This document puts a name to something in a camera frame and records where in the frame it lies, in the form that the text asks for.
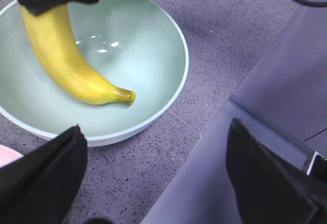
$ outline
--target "gray speckled surface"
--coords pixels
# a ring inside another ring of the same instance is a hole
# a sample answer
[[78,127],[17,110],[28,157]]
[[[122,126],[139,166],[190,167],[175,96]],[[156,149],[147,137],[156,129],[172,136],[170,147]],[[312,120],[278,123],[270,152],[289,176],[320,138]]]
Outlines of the gray speckled surface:
[[[0,0],[3,8],[12,0]],[[85,179],[66,224],[93,216],[139,223],[201,133],[249,73],[297,5],[290,0],[153,0],[179,24],[189,75],[152,126],[114,145],[89,149]],[[27,153],[44,143],[0,115],[0,143]]]

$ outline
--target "banana stem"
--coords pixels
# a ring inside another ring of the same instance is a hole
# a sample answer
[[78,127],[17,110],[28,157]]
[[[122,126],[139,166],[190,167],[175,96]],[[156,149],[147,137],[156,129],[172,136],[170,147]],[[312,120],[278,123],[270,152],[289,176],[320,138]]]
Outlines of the banana stem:
[[134,91],[126,90],[122,88],[117,88],[115,90],[115,93],[117,95],[117,102],[122,103],[132,103],[135,100],[136,94]]

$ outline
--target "gray panel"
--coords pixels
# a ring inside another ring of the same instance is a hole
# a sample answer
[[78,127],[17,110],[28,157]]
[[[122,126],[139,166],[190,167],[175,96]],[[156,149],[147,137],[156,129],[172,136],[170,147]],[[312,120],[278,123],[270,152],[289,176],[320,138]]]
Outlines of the gray panel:
[[228,101],[141,224],[241,224],[225,166],[227,133],[234,117],[260,142],[302,168],[306,153]]
[[231,99],[304,141],[327,127],[327,8],[300,7]]

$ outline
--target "speckled countertop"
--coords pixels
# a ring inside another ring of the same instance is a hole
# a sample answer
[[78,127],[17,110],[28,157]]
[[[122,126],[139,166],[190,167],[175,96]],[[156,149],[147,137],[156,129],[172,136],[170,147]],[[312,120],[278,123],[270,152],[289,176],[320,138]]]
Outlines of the speckled countertop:
[[[10,1],[0,0],[0,9]],[[117,224],[140,223],[297,8],[290,0],[153,1],[175,19],[188,43],[185,87],[168,111],[143,132],[89,149],[86,176],[66,224],[94,216]],[[25,154],[44,140],[0,115],[0,143]]]

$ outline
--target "light green bowl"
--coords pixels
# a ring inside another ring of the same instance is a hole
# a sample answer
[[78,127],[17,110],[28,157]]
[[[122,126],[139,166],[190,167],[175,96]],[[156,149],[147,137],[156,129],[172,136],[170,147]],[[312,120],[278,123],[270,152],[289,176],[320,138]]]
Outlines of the light green bowl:
[[112,83],[135,91],[135,102],[89,105],[59,88],[38,63],[20,7],[12,2],[0,11],[0,112],[47,140],[76,124],[88,146],[137,134],[172,104],[185,83],[189,57],[181,30],[149,0],[71,3],[69,11],[88,62]]

